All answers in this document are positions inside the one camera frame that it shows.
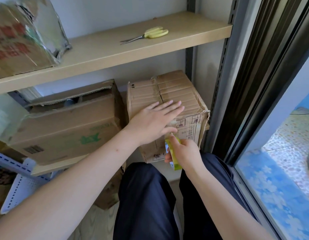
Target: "white wall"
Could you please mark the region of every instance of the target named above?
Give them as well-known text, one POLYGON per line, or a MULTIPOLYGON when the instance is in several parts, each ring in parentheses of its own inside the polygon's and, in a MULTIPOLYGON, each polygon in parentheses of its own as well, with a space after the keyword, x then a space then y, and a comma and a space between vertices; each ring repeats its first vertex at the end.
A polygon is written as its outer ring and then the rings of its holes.
MULTIPOLYGON (((199 13, 228 23, 232 0, 201 0, 199 13)), ((194 85, 208 109, 211 108, 224 40, 198 46, 194 85)))
POLYGON ((306 60, 282 98, 279 100, 260 130, 251 139, 246 151, 259 149, 270 139, 293 109, 309 93, 309 58, 306 60))
MULTIPOLYGON (((51 0, 68 38, 87 35, 186 10, 187 0, 51 0)), ((185 50, 40 84, 35 89, 49 95, 114 78, 121 89, 128 81, 183 69, 185 50)))

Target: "right hand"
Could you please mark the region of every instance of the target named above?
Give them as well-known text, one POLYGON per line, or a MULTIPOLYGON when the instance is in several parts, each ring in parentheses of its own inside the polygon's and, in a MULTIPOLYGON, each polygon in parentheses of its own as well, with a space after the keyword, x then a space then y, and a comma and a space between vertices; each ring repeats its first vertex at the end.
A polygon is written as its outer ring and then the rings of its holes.
MULTIPOLYGON (((193 140, 181 139, 181 144, 178 142, 174 135, 169 137, 170 143, 173 147, 173 151, 176 158, 185 172, 196 171, 200 168, 205 168, 198 145, 193 140)), ((167 153, 165 156, 165 162, 171 162, 171 153, 167 153)))

